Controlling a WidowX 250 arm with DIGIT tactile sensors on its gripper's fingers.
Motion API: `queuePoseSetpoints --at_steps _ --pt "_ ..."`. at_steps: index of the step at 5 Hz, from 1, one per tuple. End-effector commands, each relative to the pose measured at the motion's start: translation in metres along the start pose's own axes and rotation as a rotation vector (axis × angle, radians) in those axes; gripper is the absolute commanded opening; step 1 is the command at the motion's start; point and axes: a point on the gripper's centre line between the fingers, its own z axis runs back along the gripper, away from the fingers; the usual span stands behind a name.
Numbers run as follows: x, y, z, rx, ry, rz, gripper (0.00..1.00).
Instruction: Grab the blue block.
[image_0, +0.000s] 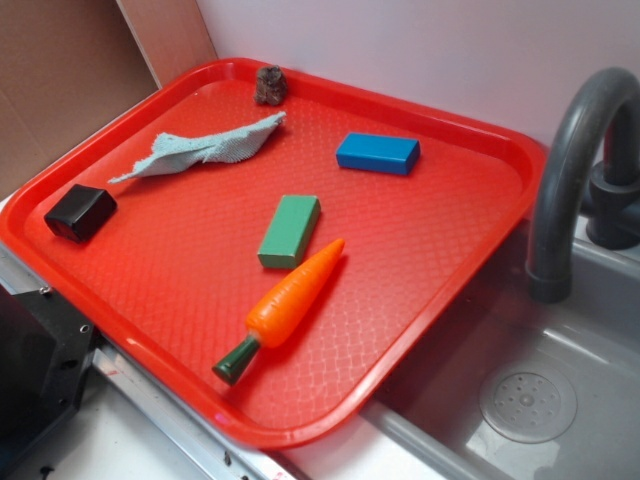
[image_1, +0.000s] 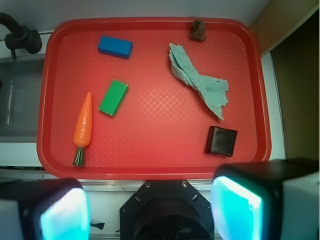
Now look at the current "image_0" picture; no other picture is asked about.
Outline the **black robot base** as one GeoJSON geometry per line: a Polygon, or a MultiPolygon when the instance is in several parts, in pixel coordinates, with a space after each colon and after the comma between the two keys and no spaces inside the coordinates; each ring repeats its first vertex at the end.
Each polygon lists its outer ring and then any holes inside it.
{"type": "Polygon", "coordinates": [[[79,410],[98,332],[57,292],[1,290],[1,477],[79,410]]]}

